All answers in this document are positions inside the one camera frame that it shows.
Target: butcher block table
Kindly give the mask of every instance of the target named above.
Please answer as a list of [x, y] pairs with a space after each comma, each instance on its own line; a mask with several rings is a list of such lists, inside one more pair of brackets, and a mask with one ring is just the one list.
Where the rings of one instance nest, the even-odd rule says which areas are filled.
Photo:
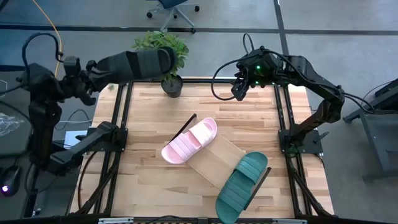
[[[215, 84], [215, 91], [223, 98], [229, 97], [231, 85]], [[300, 123], [311, 115], [305, 88], [291, 85], [289, 91], [294, 118]], [[116, 93], [117, 90], [112, 88], [101, 92], [93, 126], [111, 121]], [[243, 101], [220, 101], [211, 94], [209, 83], [184, 83], [178, 98], [169, 98], [159, 83], [134, 84], [126, 124], [128, 139], [119, 165], [112, 216], [217, 217], [215, 203], [220, 187], [217, 188], [209, 178], [188, 164], [168, 164], [160, 153], [194, 113], [197, 121], [213, 118], [218, 126], [218, 136], [242, 150], [243, 154], [259, 151], [268, 157], [268, 167], [272, 170], [240, 218], [293, 218], [285, 157], [280, 152], [277, 137], [280, 126], [274, 88], [249, 89]], [[103, 157], [104, 153], [97, 153], [84, 174], [81, 186], [83, 203], [98, 185]], [[302, 157], [308, 188], [322, 206], [333, 213], [321, 161], [311, 154], [302, 154]], [[208, 175], [214, 178], [218, 171], [213, 170]], [[304, 211], [302, 193], [298, 186], [297, 189], [300, 208]], [[107, 189], [104, 192], [103, 207]], [[70, 211], [76, 210], [75, 193]]]

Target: black pot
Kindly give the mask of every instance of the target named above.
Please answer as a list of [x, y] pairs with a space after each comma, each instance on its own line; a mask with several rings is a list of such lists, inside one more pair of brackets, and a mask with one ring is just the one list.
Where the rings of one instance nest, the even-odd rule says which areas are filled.
[[171, 75], [171, 78], [162, 80], [162, 89], [171, 98], [177, 98], [181, 95], [183, 81], [179, 75]]

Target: computer mouse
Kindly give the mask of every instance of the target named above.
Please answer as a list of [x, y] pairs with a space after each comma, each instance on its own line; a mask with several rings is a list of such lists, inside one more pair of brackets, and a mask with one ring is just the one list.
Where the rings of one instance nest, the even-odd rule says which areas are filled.
[[19, 189], [19, 180], [21, 178], [20, 166], [10, 166], [5, 169], [0, 177], [1, 193], [4, 196], [13, 196]]

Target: slipper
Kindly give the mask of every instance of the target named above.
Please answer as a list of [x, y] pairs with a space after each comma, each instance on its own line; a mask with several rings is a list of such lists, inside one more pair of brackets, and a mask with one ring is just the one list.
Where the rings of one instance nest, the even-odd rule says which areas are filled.
[[232, 224], [238, 219], [267, 163], [267, 157], [261, 152], [247, 153], [238, 162], [216, 200], [217, 216], [223, 223]]
[[186, 133], [179, 134], [162, 149], [162, 157], [171, 164], [182, 164], [207, 146], [217, 134], [217, 124], [213, 118], [205, 118], [190, 128]]

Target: office chair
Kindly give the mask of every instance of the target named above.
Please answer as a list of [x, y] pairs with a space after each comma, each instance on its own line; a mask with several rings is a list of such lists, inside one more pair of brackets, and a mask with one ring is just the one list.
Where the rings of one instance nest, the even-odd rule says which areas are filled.
[[159, 4], [156, 6], [154, 9], [150, 9], [147, 13], [147, 17], [150, 19], [152, 18], [152, 13], [155, 12], [163, 12], [163, 11], [169, 11], [170, 14], [167, 17], [166, 21], [164, 22], [163, 26], [160, 28], [160, 31], [162, 32], [167, 32], [167, 26], [172, 18], [174, 16], [174, 19], [177, 18], [177, 15], [181, 16], [187, 23], [189, 23], [192, 28], [191, 28], [191, 33], [194, 34], [197, 30], [195, 28], [194, 23], [185, 15], [180, 9], [179, 6], [195, 6], [195, 12], [198, 12], [200, 10], [198, 4], [183, 4], [184, 2], [188, 0], [157, 0]]

